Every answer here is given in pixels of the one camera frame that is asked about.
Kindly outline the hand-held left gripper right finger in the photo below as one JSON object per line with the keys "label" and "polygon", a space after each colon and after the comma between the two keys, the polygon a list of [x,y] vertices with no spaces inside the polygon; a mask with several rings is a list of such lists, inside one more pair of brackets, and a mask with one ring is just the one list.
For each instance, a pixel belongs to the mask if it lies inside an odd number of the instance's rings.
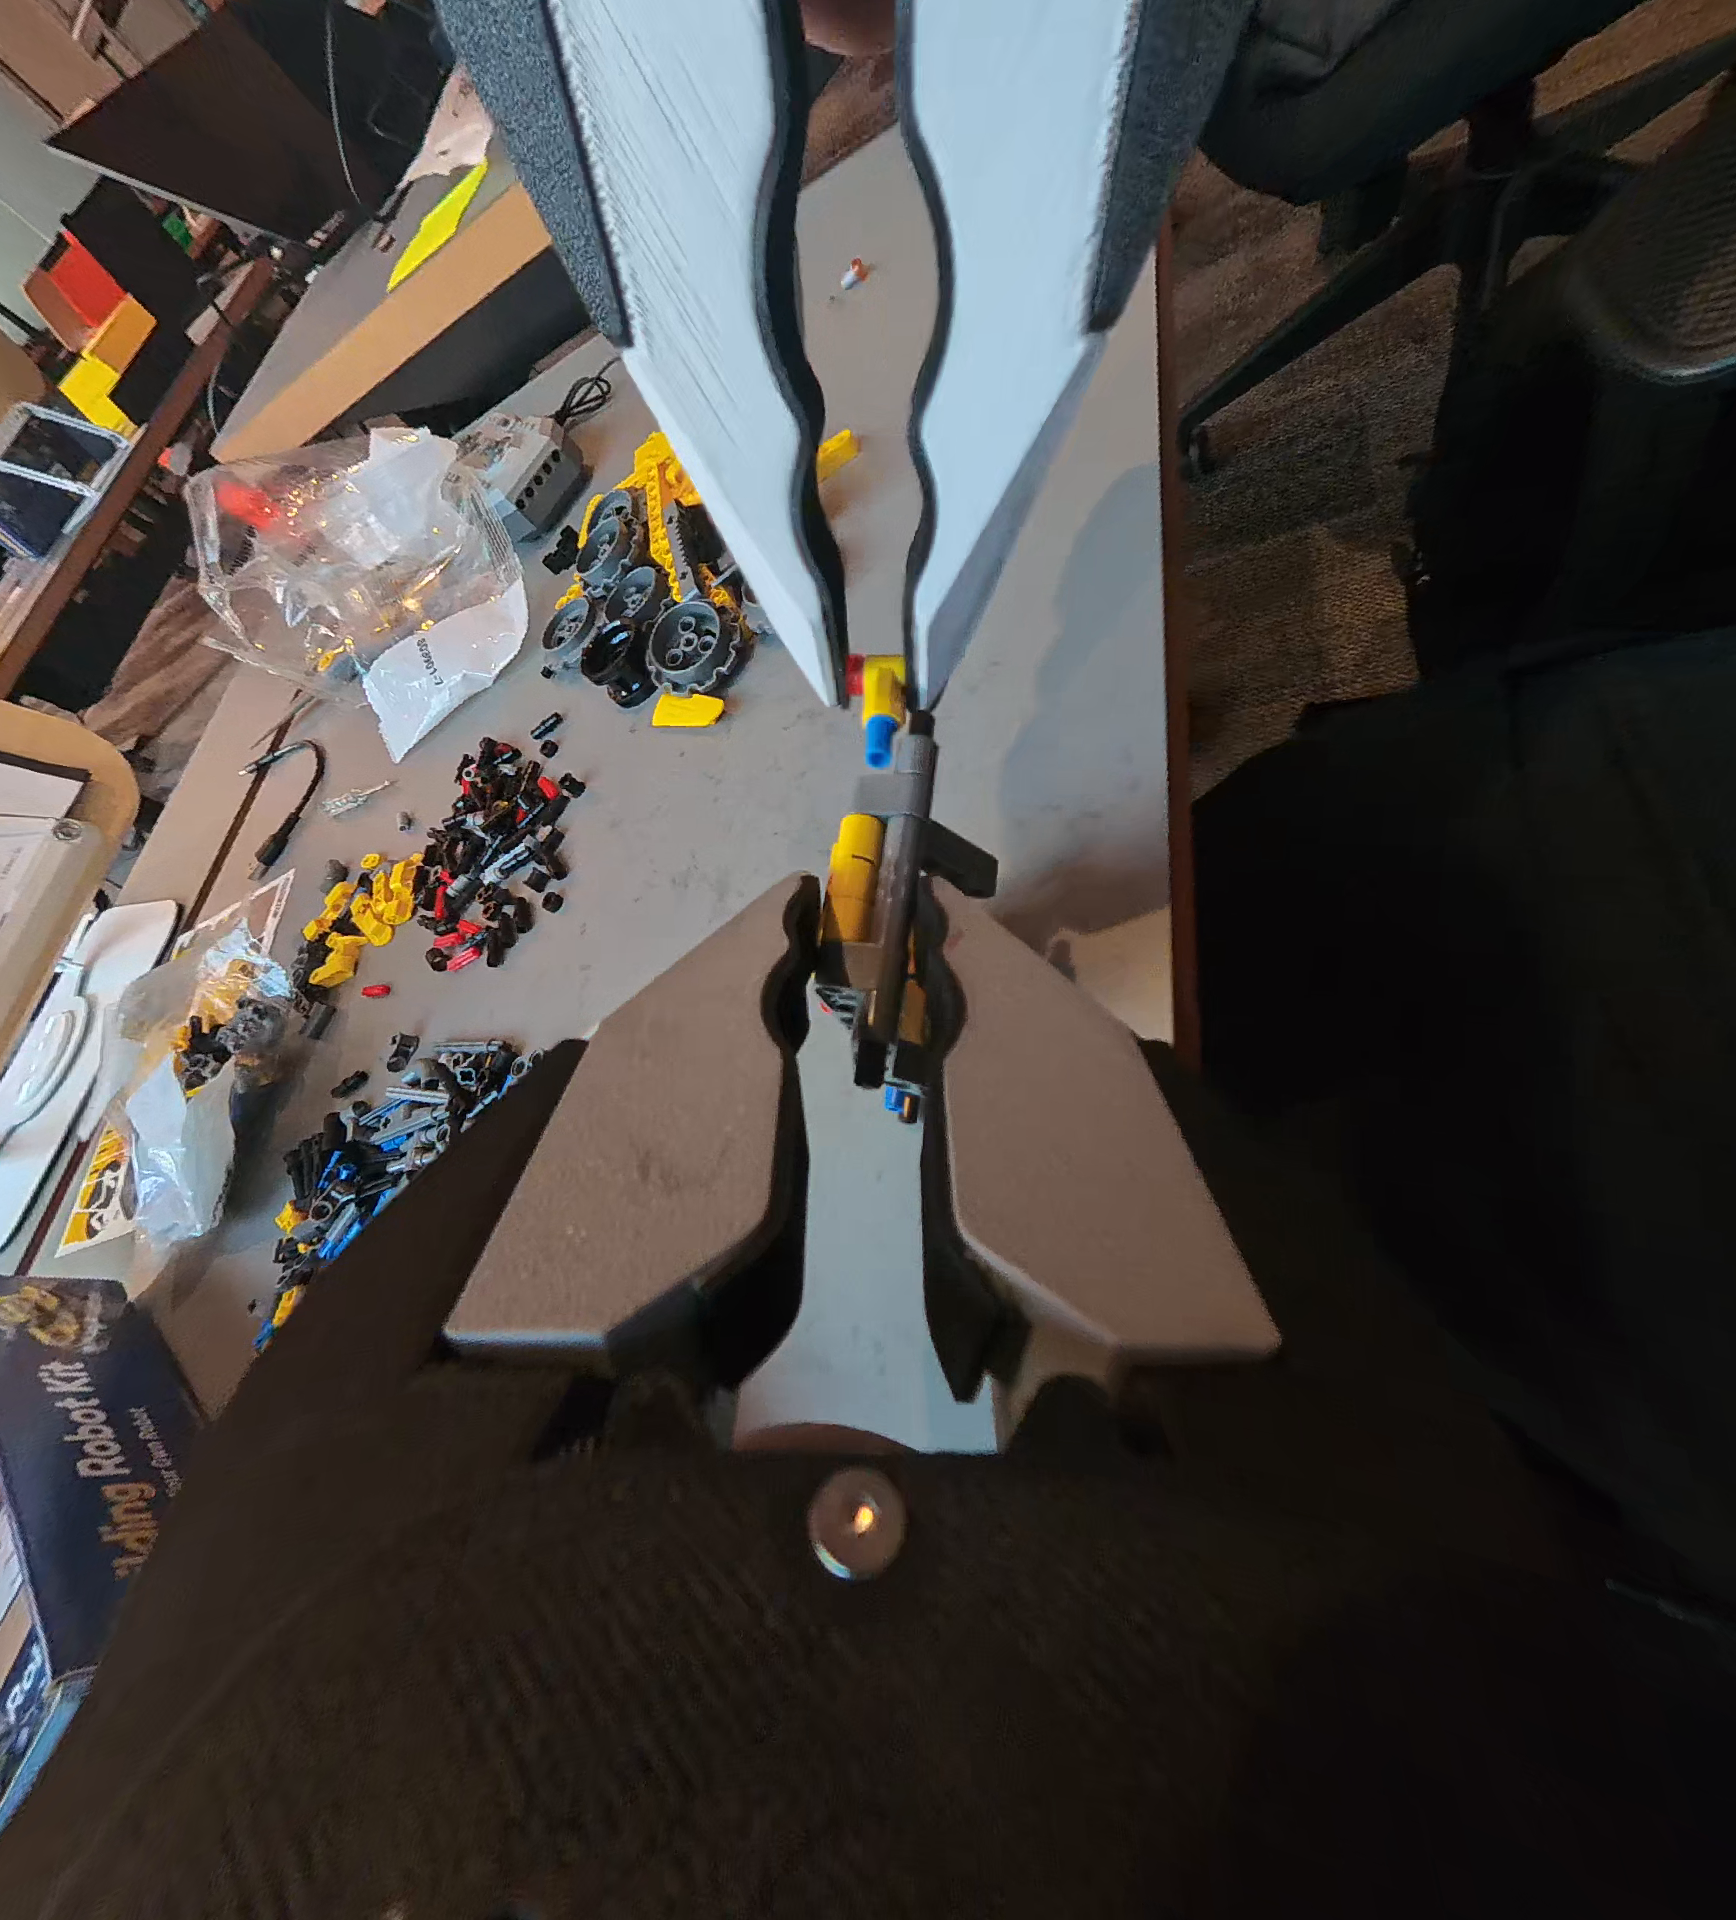
{"label": "hand-held left gripper right finger", "polygon": [[1140,1039],[959,890],[925,889],[918,930],[924,1304],[954,1401],[1276,1356]]}

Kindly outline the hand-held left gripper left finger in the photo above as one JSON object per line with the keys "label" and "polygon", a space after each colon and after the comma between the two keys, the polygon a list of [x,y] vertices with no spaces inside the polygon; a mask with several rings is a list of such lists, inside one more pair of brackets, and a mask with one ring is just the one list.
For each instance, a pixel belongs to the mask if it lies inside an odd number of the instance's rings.
{"label": "hand-held left gripper left finger", "polygon": [[609,1012],[445,1321],[499,1364],[743,1382],[803,1297],[821,889],[786,876]]}

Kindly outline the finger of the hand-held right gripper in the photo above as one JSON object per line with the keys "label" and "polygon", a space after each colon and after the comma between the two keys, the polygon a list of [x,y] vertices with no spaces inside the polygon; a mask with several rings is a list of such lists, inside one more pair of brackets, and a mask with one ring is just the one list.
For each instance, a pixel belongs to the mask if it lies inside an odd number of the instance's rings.
{"label": "finger of the hand-held right gripper", "polygon": [[936,298],[908,453],[903,652],[936,709],[1100,361],[1091,317],[1140,5],[895,7],[895,106]]}
{"label": "finger of the hand-held right gripper", "polygon": [[548,5],[640,396],[813,698],[837,709],[845,580],[817,499],[798,204],[799,5]]}

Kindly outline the yellow and grey brick assembly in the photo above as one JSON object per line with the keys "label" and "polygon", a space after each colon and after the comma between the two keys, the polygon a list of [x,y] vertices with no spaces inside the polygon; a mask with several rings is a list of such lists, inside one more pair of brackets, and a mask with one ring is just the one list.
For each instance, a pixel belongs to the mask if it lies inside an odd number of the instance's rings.
{"label": "yellow and grey brick assembly", "polygon": [[945,880],[989,900],[1000,867],[933,814],[940,749],[929,714],[874,718],[863,734],[869,765],[832,843],[813,991],[847,1030],[855,1086],[916,1126],[929,1072],[919,889]]}

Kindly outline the pile of blue grey connectors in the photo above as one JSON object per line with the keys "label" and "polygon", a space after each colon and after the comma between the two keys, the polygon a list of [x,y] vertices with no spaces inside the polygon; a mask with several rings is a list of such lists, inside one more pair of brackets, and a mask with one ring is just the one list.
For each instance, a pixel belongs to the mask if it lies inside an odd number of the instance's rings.
{"label": "pile of blue grey connectors", "polygon": [[253,1352],[273,1343],[313,1279],[544,1058],[499,1039],[424,1047],[398,1033],[377,1086],[362,1070],[335,1082],[335,1107],[282,1159],[287,1194],[273,1218],[269,1298],[249,1309]]}

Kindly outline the grey battery box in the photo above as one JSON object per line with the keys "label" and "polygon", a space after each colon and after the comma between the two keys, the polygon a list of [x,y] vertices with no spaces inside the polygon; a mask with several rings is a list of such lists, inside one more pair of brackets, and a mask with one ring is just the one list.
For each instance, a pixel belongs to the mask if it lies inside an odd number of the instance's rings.
{"label": "grey battery box", "polygon": [[518,547],[553,535],[592,476],[579,445],[552,413],[491,410],[454,436],[454,453]]}

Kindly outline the pile of black red pins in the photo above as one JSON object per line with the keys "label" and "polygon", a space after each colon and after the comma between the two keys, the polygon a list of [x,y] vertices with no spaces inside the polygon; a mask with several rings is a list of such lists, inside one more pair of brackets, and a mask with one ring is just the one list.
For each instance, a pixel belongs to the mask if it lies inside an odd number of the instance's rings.
{"label": "pile of black red pins", "polygon": [[438,808],[413,822],[418,941],[430,974],[499,971],[535,923],[566,906],[566,814],[586,783],[564,765],[568,716],[548,709],[518,736],[479,734],[447,766]]}

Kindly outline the black office chair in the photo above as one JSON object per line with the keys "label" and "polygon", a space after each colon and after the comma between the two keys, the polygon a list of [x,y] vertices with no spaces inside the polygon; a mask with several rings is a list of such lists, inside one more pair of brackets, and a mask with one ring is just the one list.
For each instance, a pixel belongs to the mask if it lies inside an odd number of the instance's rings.
{"label": "black office chair", "polygon": [[1631,180],[1616,149],[1712,84],[1736,28],[1539,114],[1537,80],[1634,11],[1619,3],[1260,5],[1199,151],[1236,186],[1319,206],[1325,285],[1191,396],[1186,481],[1215,469],[1220,413],[1405,289],[1455,275],[1443,391],[1480,345],[1515,254],[1573,239]]}

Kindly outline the pile of yellow angled beams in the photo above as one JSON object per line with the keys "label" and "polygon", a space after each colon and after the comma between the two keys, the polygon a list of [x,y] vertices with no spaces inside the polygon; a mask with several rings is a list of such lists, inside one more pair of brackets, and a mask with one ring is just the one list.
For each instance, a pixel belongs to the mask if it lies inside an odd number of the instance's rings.
{"label": "pile of yellow angled beams", "polygon": [[294,996],[319,1005],[346,989],[365,957],[390,946],[400,927],[416,918],[422,874],[422,855],[396,862],[367,855],[355,876],[337,879],[302,929],[289,968]]}

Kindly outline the yellow grey brick chassis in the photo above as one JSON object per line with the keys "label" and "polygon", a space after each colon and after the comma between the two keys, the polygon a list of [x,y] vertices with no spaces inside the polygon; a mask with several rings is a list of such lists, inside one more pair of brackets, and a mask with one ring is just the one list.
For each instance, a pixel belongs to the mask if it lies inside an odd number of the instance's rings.
{"label": "yellow grey brick chassis", "polygon": [[550,560],[569,585],[544,622],[544,679],[577,675],[648,718],[662,693],[712,695],[728,710],[770,628],[663,432],[589,497]]}

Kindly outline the clear plastic bag of parts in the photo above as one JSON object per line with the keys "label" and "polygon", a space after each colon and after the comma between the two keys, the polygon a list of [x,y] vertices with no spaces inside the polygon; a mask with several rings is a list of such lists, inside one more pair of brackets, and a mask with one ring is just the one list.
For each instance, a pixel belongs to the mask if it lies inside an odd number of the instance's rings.
{"label": "clear plastic bag of parts", "polygon": [[202,925],[116,1005],[132,1049],[109,1109],[129,1218],[154,1259],[207,1237],[226,1207],[244,1109],[280,1077],[297,1008],[287,971],[238,912]]}

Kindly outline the large crumpled plastic bag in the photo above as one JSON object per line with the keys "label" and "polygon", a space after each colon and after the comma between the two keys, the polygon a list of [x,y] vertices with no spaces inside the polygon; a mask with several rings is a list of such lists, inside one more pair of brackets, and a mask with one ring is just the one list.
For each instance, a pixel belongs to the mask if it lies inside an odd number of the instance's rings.
{"label": "large crumpled plastic bag", "polygon": [[364,709],[391,762],[519,654],[519,555],[452,440],[391,428],[219,463],[183,506],[204,643]]}

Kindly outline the blue cardboard kit box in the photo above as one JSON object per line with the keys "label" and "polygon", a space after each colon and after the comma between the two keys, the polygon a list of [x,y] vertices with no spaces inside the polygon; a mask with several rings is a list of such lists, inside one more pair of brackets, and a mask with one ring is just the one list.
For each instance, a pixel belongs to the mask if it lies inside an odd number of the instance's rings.
{"label": "blue cardboard kit box", "polygon": [[0,1276],[0,1829],[87,1694],[200,1427],[124,1285]]}

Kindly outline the instruction sign stand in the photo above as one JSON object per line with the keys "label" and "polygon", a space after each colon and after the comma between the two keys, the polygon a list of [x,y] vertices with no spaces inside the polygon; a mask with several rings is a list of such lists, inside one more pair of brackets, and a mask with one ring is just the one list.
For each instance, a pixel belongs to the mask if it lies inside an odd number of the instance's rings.
{"label": "instruction sign stand", "polygon": [[16,1045],[40,1007],[58,957],[67,946],[74,927],[92,905],[97,887],[105,880],[108,868],[119,851],[126,830],[136,821],[137,789],[136,777],[124,757],[96,733],[87,733],[82,722],[42,714],[0,700],[0,750],[16,757],[27,757],[45,762],[83,768],[90,775],[76,814],[87,841],[86,865],[65,884],[65,899],[58,916],[45,927],[43,972],[33,991],[16,1007],[16,1019],[0,1035],[0,1072],[11,1058]]}

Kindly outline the black mesh chair seat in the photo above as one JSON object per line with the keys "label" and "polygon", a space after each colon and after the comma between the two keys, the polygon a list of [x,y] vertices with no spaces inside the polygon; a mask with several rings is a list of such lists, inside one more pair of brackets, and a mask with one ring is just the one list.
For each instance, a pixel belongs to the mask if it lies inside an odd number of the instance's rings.
{"label": "black mesh chair seat", "polygon": [[1408,533],[1419,680],[1736,625],[1736,90],[1476,325]]}

